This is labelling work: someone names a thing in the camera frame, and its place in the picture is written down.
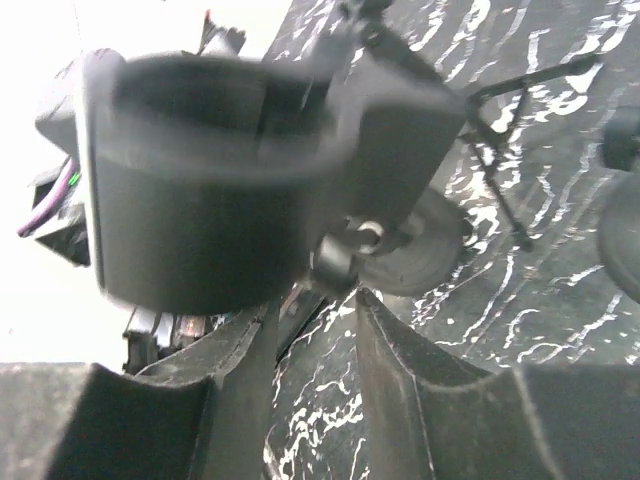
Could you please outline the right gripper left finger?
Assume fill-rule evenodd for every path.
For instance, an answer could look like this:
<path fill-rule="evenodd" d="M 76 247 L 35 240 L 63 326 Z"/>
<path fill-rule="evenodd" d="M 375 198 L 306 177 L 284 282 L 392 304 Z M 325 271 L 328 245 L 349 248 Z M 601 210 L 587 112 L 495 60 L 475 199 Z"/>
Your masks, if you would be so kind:
<path fill-rule="evenodd" d="M 5 479 L 257 479 L 278 344 L 275 303 L 135 376 L 87 363 L 1 368 Z"/>

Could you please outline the tall black tripod stand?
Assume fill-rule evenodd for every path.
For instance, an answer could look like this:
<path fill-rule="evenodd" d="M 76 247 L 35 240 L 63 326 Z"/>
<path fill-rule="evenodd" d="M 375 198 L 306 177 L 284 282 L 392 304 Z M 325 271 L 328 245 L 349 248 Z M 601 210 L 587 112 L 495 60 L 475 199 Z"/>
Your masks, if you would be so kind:
<path fill-rule="evenodd" d="M 445 84 L 442 76 L 428 61 L 413 52 L 408 44 L 384 23 L 384 13 L 390 1 L 342 1 L 339 11 L 355 35 L 357 43 L 377 62 L 390 65 L 421 83 Z M 484 183 L 494 194 L 510 223 L 514 243 L 525 251 L 533 248 L 527 228 L 517 219 L 494 180 L 497 166 L 502 162 L 506 145 L 518 126 L 533 86 L 566 76 L 582 75 L 602 62 L 596 52 L 578 55 L 571 60 L 533 73 L 527 73 L 495 84 L 482 86 L 472 83 L 462 96 L 465 120 L 469 130 L 458 138 L 472 147 L 484 173 Z M 520 95 L 513 119 L 503 132 L 494 130 L 481 116 L 481 110 L 491 99 L 517 91 Z"/>

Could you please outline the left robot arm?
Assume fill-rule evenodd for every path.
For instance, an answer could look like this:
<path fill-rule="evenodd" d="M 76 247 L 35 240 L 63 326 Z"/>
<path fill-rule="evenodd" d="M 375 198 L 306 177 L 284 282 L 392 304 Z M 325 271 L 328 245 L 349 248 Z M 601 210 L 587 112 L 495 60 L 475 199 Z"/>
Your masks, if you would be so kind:
<path fill-rule="evenodd" d="M 32 237 L 40 245 L 75 266 L 91 264 L 84 200 L 76 190 L 81 180 L 74 111 L 75 81 L 86 66 L 102 74 L 124 57 L 111 48 L 80 55 L 52 79 L 38 106 L 35 127 L 49 143 L 65 154 L 61 166 L 46 171 L 32 182 L 31 212 L 18 228 L 21 238 Z"/>

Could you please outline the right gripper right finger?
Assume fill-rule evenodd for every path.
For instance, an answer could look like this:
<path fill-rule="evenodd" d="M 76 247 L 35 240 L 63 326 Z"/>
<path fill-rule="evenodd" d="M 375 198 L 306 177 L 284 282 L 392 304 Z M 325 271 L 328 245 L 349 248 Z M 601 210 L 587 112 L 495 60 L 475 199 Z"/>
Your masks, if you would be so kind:
<path fill-rule="evenodd" d="M 635 479 L 639 370 L 521 365 L 490 373 L 356 294 L 374 479 Z"/>

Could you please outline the round base stand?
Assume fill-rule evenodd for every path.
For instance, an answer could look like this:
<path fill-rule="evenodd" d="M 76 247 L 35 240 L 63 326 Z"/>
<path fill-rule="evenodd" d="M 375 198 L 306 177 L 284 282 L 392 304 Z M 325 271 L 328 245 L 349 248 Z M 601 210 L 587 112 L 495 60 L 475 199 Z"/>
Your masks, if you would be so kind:
<path fill-rule="evenodd" d="M 329 235 L 349 217 L 401 225 L 466 121 L 401 39 L 354 53 L 334 34 L 295 63 L 158 55 L 84 71 L 77 137 L 100 288 L 216 314 L 308 272 L 348 280 Z"/>
<path fill-rule="evenodd" d="M 627 174 L 609 195 L 598 224 L 601 263 L 613 282 L 639 300 L 639 108 L 617 108 L 602 132 L 605 167 Z"/>

